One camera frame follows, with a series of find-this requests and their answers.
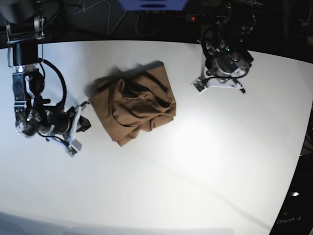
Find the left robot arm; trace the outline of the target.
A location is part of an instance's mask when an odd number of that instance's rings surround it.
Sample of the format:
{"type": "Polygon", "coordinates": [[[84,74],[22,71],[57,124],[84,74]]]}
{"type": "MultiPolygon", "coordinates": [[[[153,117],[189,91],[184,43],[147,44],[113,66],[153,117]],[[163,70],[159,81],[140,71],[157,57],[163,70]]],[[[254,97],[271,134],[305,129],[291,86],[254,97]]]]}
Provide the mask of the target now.
{"type": "Polygon", "coordinates": [[[263,0],[222,0],[201,26],[199,44],[204,59],[204,80],[235,80],[245,77],[253,57],[243,40],[254,30],[256,11],[263,0]]]}

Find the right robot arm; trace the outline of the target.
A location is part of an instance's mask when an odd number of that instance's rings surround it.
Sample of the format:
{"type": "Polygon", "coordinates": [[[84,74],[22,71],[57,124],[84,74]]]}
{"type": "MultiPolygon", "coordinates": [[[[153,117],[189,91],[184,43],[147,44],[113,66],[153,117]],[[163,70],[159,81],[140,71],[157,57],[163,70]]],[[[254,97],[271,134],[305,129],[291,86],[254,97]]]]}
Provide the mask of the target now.
{"type": "Polygon", "coordinates": [[[38,43],[45,38],[48,22],[44,16],[42,3],[38,0],[2,0],[0,14],[7,21],[8,66],[14,67],[13,78],[15,127],[26,137],[39,134],[44,138],[56,135],[73,137],[85,132],[91,124],[81,115],[88,104],[64,111],[67,87],[61,72],[48,60],[38,55],[38,43]],[[44,99],[44,65],[58,76],[62,86],[62,98],[56,105],[44,99]]]}

